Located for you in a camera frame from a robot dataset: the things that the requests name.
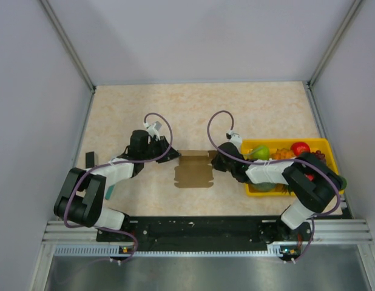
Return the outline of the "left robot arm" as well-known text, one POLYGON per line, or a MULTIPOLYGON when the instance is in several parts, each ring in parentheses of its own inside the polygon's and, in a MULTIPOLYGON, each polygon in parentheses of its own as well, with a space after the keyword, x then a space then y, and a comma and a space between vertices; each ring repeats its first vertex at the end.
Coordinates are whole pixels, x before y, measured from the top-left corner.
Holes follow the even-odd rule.
POLYGON ((53 212, 81 227, 110 229, 117 240, 125 240, 131 232, 129 215, 104 207, 106 196, 115 184, 137 176, 145 163, 160 164, 179 157, 180 153, 170 146, 165 136, 135 130, 124 152, 109 163, 89 169, 70 169, 53 212))

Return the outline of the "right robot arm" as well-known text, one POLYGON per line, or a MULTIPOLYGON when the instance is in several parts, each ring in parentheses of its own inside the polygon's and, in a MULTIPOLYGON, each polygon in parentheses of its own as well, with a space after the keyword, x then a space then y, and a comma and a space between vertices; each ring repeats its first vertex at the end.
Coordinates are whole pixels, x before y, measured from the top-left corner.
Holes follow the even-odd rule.
POLYGON ((263 223, 262 240, 292 239, 299 227, 314 215, 321 215, 331 200, 346 188, 346 179, 331 170, 311 152, 295 157, 260 159, 243 155, 234 142, 220 145, 211 161, 215 170, 228 172, 240 183, 252 186, 283 185, 296 200, 274 223, 263 223))

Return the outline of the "brown cardboard box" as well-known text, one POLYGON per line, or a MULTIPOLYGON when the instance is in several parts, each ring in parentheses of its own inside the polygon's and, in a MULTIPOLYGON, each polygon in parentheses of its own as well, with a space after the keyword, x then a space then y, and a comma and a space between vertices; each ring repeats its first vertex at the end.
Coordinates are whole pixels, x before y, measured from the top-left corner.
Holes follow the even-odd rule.
POLYGON ((179 189, 206 189, 214 185, 212 160, 214 150, 180 150, 178 165, 174 168, 174 185, 179 189))

